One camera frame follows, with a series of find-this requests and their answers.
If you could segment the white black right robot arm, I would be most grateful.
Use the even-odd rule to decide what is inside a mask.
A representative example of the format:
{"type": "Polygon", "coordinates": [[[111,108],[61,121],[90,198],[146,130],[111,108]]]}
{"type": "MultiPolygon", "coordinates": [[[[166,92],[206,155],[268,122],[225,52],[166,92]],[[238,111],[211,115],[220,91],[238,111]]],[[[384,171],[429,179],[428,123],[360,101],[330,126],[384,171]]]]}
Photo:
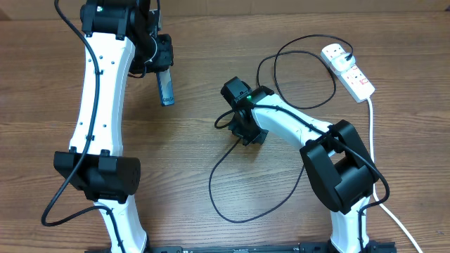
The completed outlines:
{"type": "Polygon", "coordinates": [[[330,210],[332,251],[368,252],[365,214],[380,173],[354,126],[314,119],[237,77],[221,94],[234,113],[227,127],[244,145],[263,143],[271,132],[299,150],[312,190],[330,210]]]}

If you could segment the blue Samsung Galaxy smartphone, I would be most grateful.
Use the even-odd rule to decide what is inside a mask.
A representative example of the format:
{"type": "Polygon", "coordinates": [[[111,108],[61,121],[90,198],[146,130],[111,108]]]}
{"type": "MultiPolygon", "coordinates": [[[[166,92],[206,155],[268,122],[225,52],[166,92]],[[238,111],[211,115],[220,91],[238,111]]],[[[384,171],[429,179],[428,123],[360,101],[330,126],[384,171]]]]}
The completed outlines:
{"type": "Polygon", "coordinates": [[[175,100],[170,69],[167,69],[164,72],[158,72],[156,76],[157,76],[158,90],[160,92],[161,105],[162,106],[173,105],[175,103],[175,100]]]}

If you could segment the white power strip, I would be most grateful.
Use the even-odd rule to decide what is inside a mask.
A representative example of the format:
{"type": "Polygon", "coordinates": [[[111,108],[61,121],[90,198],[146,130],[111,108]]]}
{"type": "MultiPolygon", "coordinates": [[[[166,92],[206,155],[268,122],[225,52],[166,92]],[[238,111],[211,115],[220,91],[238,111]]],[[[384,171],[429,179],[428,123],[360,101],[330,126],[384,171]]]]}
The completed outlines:
{"type": "Polygon", "coordinates": [[[360,103],[368,98],[375,91],[375,87],[370,83],[368,78],[364,75],[364,73],[358,68],[356,63],[349,68],[347,71],[342,73],[337,73],[334,67],[331,64],[331,61],[346,52],[343,47],[339,44],[330,44],[324,47],[321,51],[321,57],[326,62],[328,67],[333,71],[333,73],[337,76],[340,82],[344,85],[346,90],[351,94],[352,98],[360,103]]]}

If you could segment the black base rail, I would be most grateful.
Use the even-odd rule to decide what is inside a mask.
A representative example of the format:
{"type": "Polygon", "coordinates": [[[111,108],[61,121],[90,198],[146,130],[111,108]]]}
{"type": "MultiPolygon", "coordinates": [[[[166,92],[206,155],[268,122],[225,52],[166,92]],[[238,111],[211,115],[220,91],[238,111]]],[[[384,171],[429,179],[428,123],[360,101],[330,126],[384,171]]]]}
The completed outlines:
{"type": "MultiPolygon", "coordinates": [[[[147,247],[145,253],[326,253],[338,252],[331,242],[303,242],[298,245],[278,246],[242,246],[242,247],[147,247]]],[[[365,252],[369,253],[396,253],[394,242],[370,241],[365,252]]]]}

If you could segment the white charger plug adapter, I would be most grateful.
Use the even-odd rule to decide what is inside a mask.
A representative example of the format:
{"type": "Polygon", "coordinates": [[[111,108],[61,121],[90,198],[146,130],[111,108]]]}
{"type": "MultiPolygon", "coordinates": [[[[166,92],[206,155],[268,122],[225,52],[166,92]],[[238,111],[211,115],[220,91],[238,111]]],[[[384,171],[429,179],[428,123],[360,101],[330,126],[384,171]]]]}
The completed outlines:
{"type": "Polygon", "coordinates": [[[347,71],[355,63],[356,63],[356,59],[351,53],[343,53],[331,61],[331,64],[337,73],[342,73],[342,72],[347,71]]]}

